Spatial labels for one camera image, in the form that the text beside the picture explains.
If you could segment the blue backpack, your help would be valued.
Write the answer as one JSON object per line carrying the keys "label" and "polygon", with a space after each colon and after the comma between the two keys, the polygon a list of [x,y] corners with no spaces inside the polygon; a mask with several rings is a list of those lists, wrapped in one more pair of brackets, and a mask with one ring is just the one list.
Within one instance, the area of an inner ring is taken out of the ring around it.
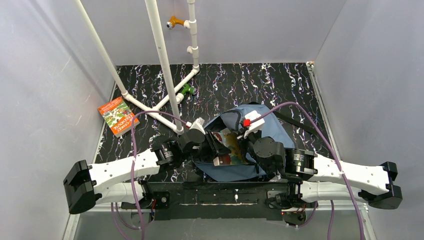
{"label": "blue backpack", "polygon": [[[251,102],[234,107],[230,110],[219,114],[215,118],[206,122],[204,129],[206,131],[220,132],[224,129],[235,130],[240,128],[240,120],[252,111],[256,111],[260,115],[268,112],[270,108],[264,104]],[[263,137],[271,137],[277,142],[283,143],[287,149],[294,149],[295,143],[280,123],[280,118],[273,112],[264,118],[265,124],[261,129]],[[236,160],[236,164],[215,166],[212,162],[201,163],[194,162],[195,166],[217,182],[233,182],[244,181],[255,177],[265,176],[267,173],[261,167],[249,165],[247,162],[240,164],[240,160]]]}

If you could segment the yellow illustrated cover book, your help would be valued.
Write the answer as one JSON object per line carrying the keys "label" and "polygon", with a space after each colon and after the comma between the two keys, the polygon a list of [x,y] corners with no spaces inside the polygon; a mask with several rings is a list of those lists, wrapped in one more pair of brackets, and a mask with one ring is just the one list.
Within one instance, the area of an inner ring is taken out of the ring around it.
{"label": "yellow illustrated cover book", "polygon": [[219,132],[212,132],[214,137],[229,150],[224,155],[217,156],[213,160],[215,167],[219,166],[241,166],[248,165],[246,155],[242,153],[240,145],[237,140],[237,135],[225,128]]}

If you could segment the orange green treehouse book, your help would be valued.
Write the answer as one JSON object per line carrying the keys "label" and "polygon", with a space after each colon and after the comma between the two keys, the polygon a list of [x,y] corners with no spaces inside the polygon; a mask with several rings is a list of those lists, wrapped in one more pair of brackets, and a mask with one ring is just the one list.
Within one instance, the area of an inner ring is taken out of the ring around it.
{"label": "orange green treehouse book", "polygon": [[131,130],[135,114],[122,96],[97,108],[116,138]]}

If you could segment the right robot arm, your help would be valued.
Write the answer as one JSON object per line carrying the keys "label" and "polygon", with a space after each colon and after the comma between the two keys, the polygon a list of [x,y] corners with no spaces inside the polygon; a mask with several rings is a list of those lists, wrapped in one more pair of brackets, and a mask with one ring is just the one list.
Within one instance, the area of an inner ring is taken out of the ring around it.
{"label": "right robot arm", "polygon": [[337,161],[313,151],[286,148],[269,136],[255,133],[236,139],[259,168],[277,172],[286,180],[286,189],[271,197],[274,208],[350,199],[376,209],[394,210],[403,200],[401,188],[394,185],[398,172],[393,162],[366,166]]}

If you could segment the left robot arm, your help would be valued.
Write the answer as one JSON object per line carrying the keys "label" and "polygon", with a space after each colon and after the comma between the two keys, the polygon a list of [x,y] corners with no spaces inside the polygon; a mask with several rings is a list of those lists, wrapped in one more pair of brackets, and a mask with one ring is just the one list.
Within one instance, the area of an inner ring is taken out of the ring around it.
{"label": "left robot arm", "polygon": [[213,162],[230,152],[213,132],[190,129],[136,156],[94,164],[79,160],[63,180],[68,212],[81,214],[103,203],[138,203],[150,193],[131,180],[177,169],[189,159]]}

